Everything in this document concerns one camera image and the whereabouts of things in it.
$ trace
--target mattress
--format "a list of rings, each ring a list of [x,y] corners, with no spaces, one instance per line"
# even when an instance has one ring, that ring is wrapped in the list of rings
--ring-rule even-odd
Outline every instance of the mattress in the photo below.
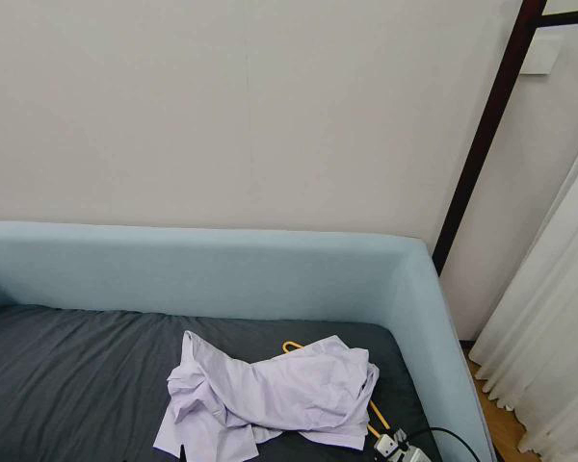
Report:
[[[175,460],[152,443],[185,330],[248,362],[280,354],[286,340],[306,345],[338,335],[350,347],[367,348],[380,368],[373,401],[392,427],[410,433],[428,426],[398,345],[374,324],[16,305],[0,307],[0,462]],[[377,418],[371,422],[381,429]],[[373,460],[374,442],[369,436],[360,452],[286,432],[260,445],[252,460]],[[414,444],[432,461],[441,460],[430,434]]]

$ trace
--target power cord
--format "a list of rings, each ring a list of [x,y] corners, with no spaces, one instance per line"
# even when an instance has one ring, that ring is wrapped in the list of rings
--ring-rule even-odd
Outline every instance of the power cord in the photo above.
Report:
[[[416,436],[423,435],[424,433],[434,433],[436,431],[440,431],[442,433],[447,433],[448,435],[452,435],[454,438],[459,440],[462,443],[462,445],[467,448],[467,450],[469,452],[471,452],[471,455],[473,456],[473,458],[477,462],[480,462],[480,458],[478,457],[478,454],[475,453],[475,451],[467,444],[466,441],[464,441],[459,435],[454,433],[452,430],[448,430],[447,428],[443,428],[441,426],[429,426],[428,428],[423,428],[421,430],[417,430],[417,431],[411,433],[410,435],[408,435],[407,438],[405,439],[405,441],[410,441],[412,438],[415,438]]]

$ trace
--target sheer curtain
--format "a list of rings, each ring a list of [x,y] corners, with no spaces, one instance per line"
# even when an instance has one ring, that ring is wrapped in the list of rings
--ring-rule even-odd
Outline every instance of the sheer curtain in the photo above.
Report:
[[[526,426],[521,451],[578,461],[578,158],[469,356]]]

